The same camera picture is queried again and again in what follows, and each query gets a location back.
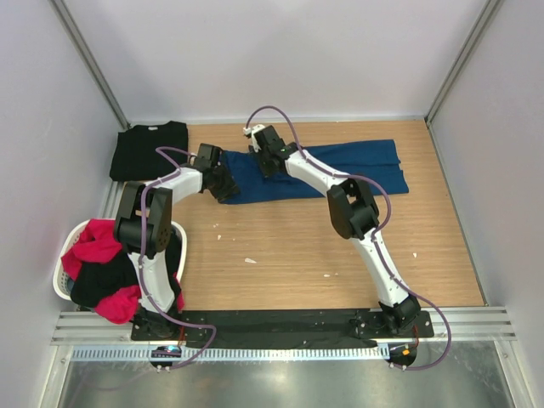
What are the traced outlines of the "blue printed t-shirt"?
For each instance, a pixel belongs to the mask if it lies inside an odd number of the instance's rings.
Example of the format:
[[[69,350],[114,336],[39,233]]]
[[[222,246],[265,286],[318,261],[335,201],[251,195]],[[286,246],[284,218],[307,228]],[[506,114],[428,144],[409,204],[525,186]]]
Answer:
[[[375,180],[390,195],[409,192],[392,139],[307,146],[305,149],[315,159],[340,172],[360,174]],[[286,174],[264,177],[256,160],[247,153],[226,150],[221,156],[221,162],[230,170],[239,188],[238,194],[224,201],[226,204],[322,197],[303,181]]]

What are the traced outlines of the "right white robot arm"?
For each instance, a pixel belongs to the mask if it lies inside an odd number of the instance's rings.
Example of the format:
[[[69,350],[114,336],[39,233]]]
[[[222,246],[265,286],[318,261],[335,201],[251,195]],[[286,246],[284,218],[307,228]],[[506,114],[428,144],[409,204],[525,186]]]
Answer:
[[[375,284],[385,330],[396,337],[411,332],[421,305],[388,254],[367,179],[326,165],[298,142],[286,144],[272,126],[247,125],[243,132],[263,175],[284,173],[326,198],[333,229],[353,244]]]

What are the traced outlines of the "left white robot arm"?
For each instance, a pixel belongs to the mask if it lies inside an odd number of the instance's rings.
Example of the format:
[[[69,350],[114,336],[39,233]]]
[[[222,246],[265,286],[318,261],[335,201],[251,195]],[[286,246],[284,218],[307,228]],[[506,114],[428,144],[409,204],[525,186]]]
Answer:
[[[159,147],[157,152],[173,170],[151,181],[126,183],[116,213],[113,235],[133,262],[141,291],[131,319],[133,340],[170,340],[180,330],[180,278],[176,268],[167,266],[167,255],[173,251],[168,247],[172,238],[183,247],[187,239],[172,221],[173,205],[206,190],[219,202],[239,192],[221,162],[220,147],[201,144],[185,164],[169,157],[171,150]]]

